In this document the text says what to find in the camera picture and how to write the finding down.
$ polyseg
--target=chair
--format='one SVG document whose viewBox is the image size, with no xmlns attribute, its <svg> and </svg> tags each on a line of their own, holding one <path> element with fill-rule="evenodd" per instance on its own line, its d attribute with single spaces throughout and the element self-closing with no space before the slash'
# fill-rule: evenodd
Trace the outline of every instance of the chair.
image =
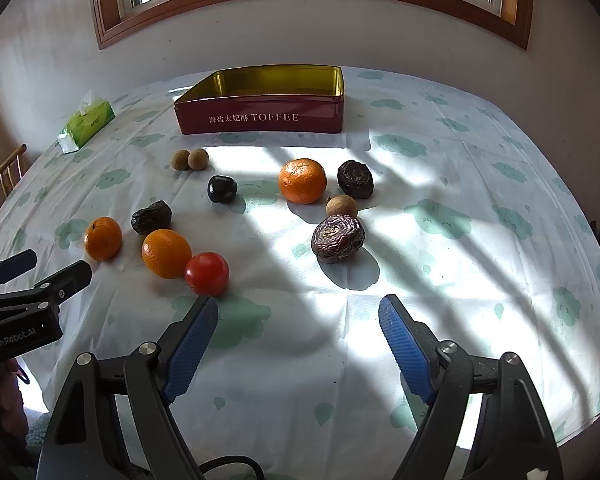
<svg viewBox="0 0 600 480">
<path fill-rule="evenodd" d="M 24 152 L 27 151 L 27 145 L 21 145 L 17 150 L 15 150 L 8 158 L 0 165 L 0 188 L 2 189 L 2 193 L 4 195 L 4 200 L 7 199 L 13 188 L 16 184 L 22 179 L 26 170 L 24 157 L 22 156 Z M 12 165 L 15 163 L 18 168 L 18 179 L 14 180 L 14 171 L 12 171 Z"/>
</svg>

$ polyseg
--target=red tomato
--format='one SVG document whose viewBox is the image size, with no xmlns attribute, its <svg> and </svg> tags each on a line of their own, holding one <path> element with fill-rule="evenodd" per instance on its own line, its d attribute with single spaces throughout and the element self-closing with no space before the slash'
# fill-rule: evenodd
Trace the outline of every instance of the red tomato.
<svg viewBox="0 0 600 480">
<path fill-rule="evenodd" d="M 196 294 L 220 296 L 229 283 L 229 265 L 220 254 L 196 254 L 184 269 L 184 279 Z"/>
</svg>

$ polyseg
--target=orange fruit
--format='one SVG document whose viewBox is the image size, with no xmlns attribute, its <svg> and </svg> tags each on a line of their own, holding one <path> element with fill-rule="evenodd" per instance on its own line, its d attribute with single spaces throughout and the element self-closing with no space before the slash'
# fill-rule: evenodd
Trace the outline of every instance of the orange fruit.
<svg viewBox="0 0 600 480">
<path fill-rule="evenodd" d="M 144 239 L 142 259 L 152 273 L 172 280 L 184 274 L 191 259 L 191 247 L 176 231 L 156 229 Z"/>
<path fill-rule="evenodd" d="M 311 204 L 327 188 L 324 169 L 310 158 L 290 160 L 280 170 L 278 186 L 282 196 L 295 204 Z"/>
<path fill-rule="evenodd" d="M 122 229 L 113 218 L 96 218 L 84 232 L 84 250 L 98 262 L 112 259 L 122 245 Z"/>
</svg>

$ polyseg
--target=table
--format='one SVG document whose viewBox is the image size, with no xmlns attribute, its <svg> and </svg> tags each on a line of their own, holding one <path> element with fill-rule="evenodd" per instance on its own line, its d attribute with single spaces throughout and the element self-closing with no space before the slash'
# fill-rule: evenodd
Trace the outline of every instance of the table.
<svg viewBox="0 0 600 480">
<path fill-rule="evenodd" d="M 99 216 L 122 226 L 110 262 L 60 315 L 64 337 L 25 355 L 49 408 L 75 357 L 129 354 L 184 316 L 195 294 L 142 263 L 134 211 L 155 200 L 195 253 L 216 251 L 231 282 L 221 320 L 189 391 L 172 411 L 194 457 L 253 457 L 269 479 L 386 479 L 422 420 L 405 394 L 378 327 L 378 303 L 397 294 L 438 338 L 468 352 L 517 352 L 543 399 L 558 442 L 600 413 L 600 248 L 576 200 L 530 139 L 498 107 L 430 81 L 344 68 L 341 134 L 183 136 L 174 98 L 206 73 L 111 99 L 117 117 L 79 152 L 53 144 L 0 209 L 0 259 L 25 248 L 38 267 L 6 290 L 32 285 L 83 258 L 82 232 Z M 205 146 L 210 166 L 177 172 L 180 148 Z M 280 167 L 318 160 L 326 196 L 354 158 L 376 183 L 360 201 L 364 247 L 319 265 L 310 249 L 324 199 L 282 199 Z M 212 204 L 213 174 L 238 182 Z M 472 396 L 451 471 L 471 446 Z M 118 403 L 131 458 L 143 456 L 128 405 Z M 250 478 L 243 469 L 213 478 Z"/>
</svg>

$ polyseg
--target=dried black fruit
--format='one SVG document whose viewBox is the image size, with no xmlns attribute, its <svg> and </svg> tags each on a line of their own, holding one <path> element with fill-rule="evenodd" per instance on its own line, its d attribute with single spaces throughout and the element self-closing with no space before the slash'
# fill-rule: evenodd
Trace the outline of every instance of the dried black fruit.
<svg viewBox="0 0 600 480">
<path fill-rule="evenodd" d="M 332 215 L 315 228 L 311 250 L 320 261 L 335 264 L 355 253 L 365 241 L 365 228 L 349 215 Z"/>
<path fill-rule="evenodd" d="M 228 204 L 234 199 L 237 191 L 238 185 L 230 176 L 212 176 L 206 185 L 206 194 L 208 194 L 211 202 L 216 204 Z"/>
<path fill-rule="evenodd" d="M 374 178 L 369 168 L 356 160 L 348 160 L 340 165 L 338 185 L 353 198 L 369 198 L 374 192 Z"/>
<path fill-rule="evenodd" d="M 147 235 L 156 229 L 168 229 L 171 225 L 171 208 L 163 200 L 148 208 L 136 211 L 131 217 L 131 227 L 139 235 Z"/>
</svg>

